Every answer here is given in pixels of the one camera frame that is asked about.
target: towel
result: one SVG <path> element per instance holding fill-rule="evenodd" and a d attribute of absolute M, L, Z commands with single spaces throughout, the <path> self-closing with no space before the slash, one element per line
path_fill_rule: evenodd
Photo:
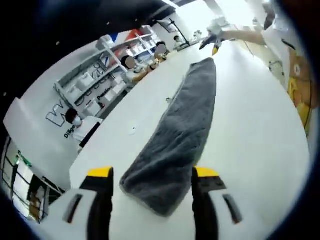
<path fill-rule="evenodd" d="M 170 216 L 191 187 L 213 119 L 216 65 L 190 65 L 153 136 L 122 176 L 120 188 L 159 216 Z"/>

